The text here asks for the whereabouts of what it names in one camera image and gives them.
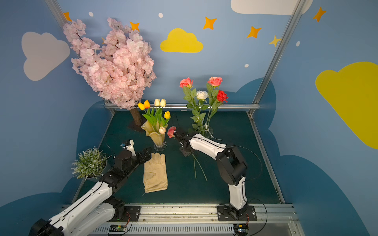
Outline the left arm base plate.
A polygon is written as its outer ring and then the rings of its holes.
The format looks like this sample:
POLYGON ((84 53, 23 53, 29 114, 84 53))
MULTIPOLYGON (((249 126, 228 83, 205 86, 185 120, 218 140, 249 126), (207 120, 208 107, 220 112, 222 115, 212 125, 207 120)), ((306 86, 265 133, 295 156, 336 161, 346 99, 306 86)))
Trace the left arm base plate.
POLYGON ((141 206, 128 206, 121 207, 121 214, 116 219, 117 221, 132 221, 138 222, 140 217, 141 206))

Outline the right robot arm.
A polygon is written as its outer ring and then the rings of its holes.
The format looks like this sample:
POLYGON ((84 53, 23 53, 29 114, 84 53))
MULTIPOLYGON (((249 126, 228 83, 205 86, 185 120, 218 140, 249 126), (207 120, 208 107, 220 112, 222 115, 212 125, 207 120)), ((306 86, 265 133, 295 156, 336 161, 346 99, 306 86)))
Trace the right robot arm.
POLYGON ((238 147, 217 143, 196 132, 188 134, 181 128, 173 131, 173 136, 180 143, 184 156, 197 150, 217 162, 220 176, 228 184, 231 214, 235 218, 241 217, 248 208, 245 191, 248 165, 238 147))

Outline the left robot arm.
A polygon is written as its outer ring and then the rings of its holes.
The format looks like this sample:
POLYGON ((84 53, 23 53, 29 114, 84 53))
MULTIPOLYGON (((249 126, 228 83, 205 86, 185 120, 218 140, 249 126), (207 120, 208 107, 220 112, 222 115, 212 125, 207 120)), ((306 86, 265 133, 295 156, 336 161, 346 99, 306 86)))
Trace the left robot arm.
POLYGON ((152 157, 152 148, 135 152, 126 147, 114 158, 114 165, 81 198, 49 220, 40 219, 30 229, 30 236, 87 236, 111 219, 122 219, 125 203, 113 197, 135 169, 152 157))

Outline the orange yellow tulip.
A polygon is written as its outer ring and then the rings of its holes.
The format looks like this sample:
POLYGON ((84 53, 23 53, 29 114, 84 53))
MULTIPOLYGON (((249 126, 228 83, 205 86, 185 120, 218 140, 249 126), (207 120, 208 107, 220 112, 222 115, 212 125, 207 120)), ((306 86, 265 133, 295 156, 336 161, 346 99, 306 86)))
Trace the orange yellow tulip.
POLYGON ((151 108, 150 102, 145 100, 143 103, 139 102, 137 106, 141 111, 144 111, 142 116, 146 119, 146 122, 142 125, 142 128, 149 133, 156 132, 157 119, 155 118, 154 109, 151 108))

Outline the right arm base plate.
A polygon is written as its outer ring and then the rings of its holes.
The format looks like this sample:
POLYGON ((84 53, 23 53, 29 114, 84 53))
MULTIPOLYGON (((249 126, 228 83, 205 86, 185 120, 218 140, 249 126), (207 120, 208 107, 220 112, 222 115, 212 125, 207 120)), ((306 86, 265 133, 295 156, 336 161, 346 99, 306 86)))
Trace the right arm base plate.
POLYGON ((255 207, 252 205, 247 206, 245 211, 241 214, 241 211, 234 209, 229 205, 220 204, 217 206, 218 221, 257 221, 257 213, 255 207))

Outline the pale pink tulip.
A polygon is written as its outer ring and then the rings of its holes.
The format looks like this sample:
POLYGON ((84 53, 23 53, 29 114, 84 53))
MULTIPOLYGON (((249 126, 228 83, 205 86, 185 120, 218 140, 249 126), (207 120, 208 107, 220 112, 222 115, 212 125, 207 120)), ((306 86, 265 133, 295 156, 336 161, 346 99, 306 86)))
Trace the pale pink tulip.
POLYGON ((165 134, 165 133, 166 133, 166 128, 163 127, 163 126, 161 126, 161 127, 159 128, 159 133, 160 133, 160 134, 165 134))

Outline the white tulip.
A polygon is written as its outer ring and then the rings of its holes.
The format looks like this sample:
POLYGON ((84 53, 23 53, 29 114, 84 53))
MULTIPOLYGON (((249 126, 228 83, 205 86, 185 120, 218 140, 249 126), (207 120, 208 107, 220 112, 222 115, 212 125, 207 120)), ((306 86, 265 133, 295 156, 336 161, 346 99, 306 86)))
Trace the white tulip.
POLYGON ((166 100, 165 99, 162 99, 159 103, 160 105, 160 108, 161 108, 161 113, 162 113, 162 109, 166 106, 166 100))
POLYGON ((159 121, 160 121, 160 99, 155 99, 154 101, 155 106, 155 113, 154 113, 154 128, 155 131, 158 132, 159 130, 159 121))

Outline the pink rose with stem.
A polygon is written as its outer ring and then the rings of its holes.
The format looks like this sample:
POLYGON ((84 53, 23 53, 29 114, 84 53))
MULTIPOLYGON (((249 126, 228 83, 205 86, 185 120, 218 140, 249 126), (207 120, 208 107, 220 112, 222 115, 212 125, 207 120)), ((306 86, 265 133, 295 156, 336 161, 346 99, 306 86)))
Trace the pink rose with stem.
POLYGON ((221 84, 222 84, 222 78, 221 77, 211 77, 209 79, 208 84, 207 84, 209 99, 210 99, 212 91, 215 90, 215 89, 219 90, 219 86, 221 84))

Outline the red rose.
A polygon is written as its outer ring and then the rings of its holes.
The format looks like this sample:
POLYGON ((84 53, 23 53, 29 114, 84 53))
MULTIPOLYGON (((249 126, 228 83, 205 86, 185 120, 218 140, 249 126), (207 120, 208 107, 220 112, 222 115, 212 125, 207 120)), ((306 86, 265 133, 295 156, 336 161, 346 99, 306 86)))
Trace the red rose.
POLYGON ((215 90, 212 91, 210 99, 209 99, 210 109, 209 109, 208 118, 207 118, 207 121, 206 121, 207 128, 210 126, 211 118, 218 111, 218 108, 222 104, 227 102, 227 99, 228 99, 228 96, 224 91, 218 90, 218 89, 215 89, 215 90))

